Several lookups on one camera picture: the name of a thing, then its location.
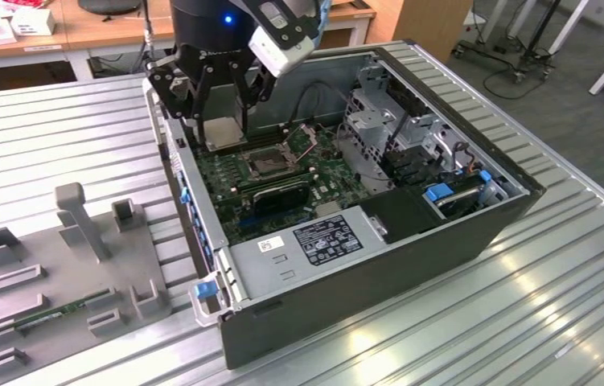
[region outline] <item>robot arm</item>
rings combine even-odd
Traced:
[[[147,65],[150,81],[167,111],[185,118],[205,142],[203,112],[213,87],[234,84],[247,131],[249,110],[271,96],[277,78],[315,48],[331,0],[171,0],[175,51]],[[245,78],[259,59],[251,82]],[[177,76],[189,81],[179,87]]]

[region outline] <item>gray post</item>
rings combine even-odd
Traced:
[[[78,223],[83,236],[97,254],[97,258],[99,261],[109,259],[111,253],[105,245],[95,223],[91,221],[90,215],[87,214],[86,207],[83,206],[86,203],[86,191],[83,190],[83,186],[79,183],[70,183],[57,187],[55,195],[58,208],[69,211],[74,217],[75,223]]]

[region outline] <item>green circuit board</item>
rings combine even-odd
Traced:
[[[287,138],[287,146],[279,143],[221,156],[198,154],[197,163],[231,245],[314,220],[315,208],[325,203],[337,201],[341,208],[347,208],[370,196],[349,163],[338,156],[335,131],[319,129],[314,139],[317,145],[310,150],[313,138],[298,129]],[[295,184],[311,188],[306,204],[270,216],[254,216],[257,194]]]

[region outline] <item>barcode sticker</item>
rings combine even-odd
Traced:
[[[23,51],[34,52],[34,51],[51,51],[51,50],[61,50],[63,46],[57,44],[55,46],[37,46],[37,47],[26,47]]]
[[[281,236],[275,236],[271,239],[266,239],[259,241],[259,249],[262,252],[273,251],[275,248],[281,248],[285,246],[283,238]]]

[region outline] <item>wooden desk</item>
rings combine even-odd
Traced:
[[[351,30],[350,45],[366,41],[374,10],[358,10],[338,0],[333,7],[327,31]],[[78,80],[93,79],[89,59],[95,56],[138,52],[145,39],[142,14],[106,18],[82,10],[77,0],[54,0],[49,5],[57,19],[53,36],[19,37],[19,41],[0,46],[0,68],[67,60]],[[150,12],[158,49],[174,46],[174,21],[170,0],[150,0]]]
[[[377,15],[374,10],[359,10],[339,0],[333,7],[327,31],[351,30],[350,45],[363,44],[369,24]],[[174,21],[170,0],[150,0],[151,25],[157,48],[174,47]],[[138,52],[145,40],[145,21],[138,13],[121,15],[102,22],[103,16],[91,14],[78,7],[78,2],[66,0],[63,16],[69,32],[69,61],[78,80],[93,79],[89,59],[95,56]]]
[[[63,2],[54,0],[47,6],[54,13],[57,29],[51,36],[18,36],[18,42],[0,45],[0,67],[21,66],[22,64],[46,63],[66,60],[69,50],[67,26],[63,22]]]

